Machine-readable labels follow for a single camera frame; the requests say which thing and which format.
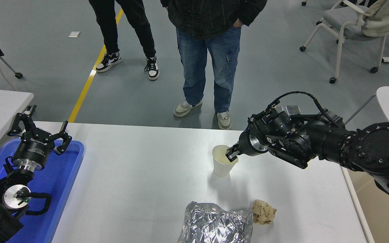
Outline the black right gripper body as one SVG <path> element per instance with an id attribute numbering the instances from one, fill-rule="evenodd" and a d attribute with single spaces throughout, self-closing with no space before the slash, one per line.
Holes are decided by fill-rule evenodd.
<path id="1" fill-rule="evenodd" d="M 239 155 L 256 156 L 261 154 L 261 143 L 251 135 L 250 131 L 244 131 L 239 136 Z"/>

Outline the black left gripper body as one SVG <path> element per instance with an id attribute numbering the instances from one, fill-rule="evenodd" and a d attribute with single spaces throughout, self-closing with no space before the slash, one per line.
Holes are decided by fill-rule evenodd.
<path id="1" fill-rule="evenodd" d="M 15 154 L 12 156 L 14 166 L 20 166 L 23 161 L 33 161 L 39 166 L 45 166 L 52 149 L 55 148 L 53 140 L 50 140 L 50 133 L 40 131 L 38 137 L 33 132 L 26 131 L 21 136 L 21 141 Z"/>

